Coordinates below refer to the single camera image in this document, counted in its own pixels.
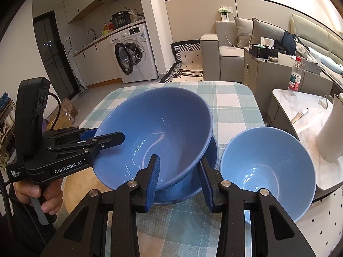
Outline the person's left hand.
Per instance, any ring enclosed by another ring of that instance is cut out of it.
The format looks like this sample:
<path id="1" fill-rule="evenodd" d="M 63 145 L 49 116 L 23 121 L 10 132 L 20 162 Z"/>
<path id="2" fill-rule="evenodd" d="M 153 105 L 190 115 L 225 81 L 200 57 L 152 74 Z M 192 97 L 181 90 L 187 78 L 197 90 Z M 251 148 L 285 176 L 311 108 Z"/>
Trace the person's left hand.
<path id="1" fill-rule="evenodd" d="M 57 214 L 63 205 L 63 191 L 61 190 L 63 179 L 58 179 L 49 184 L 42 192 L 38 185 L 31 181 L 22 180 L 13 184 L 17 199 L 23 204 L 30 204 L 30 198 L 40 198 L 41 195 L 46 199 L 41 205 L 41 210 L 45 214 Z"/>

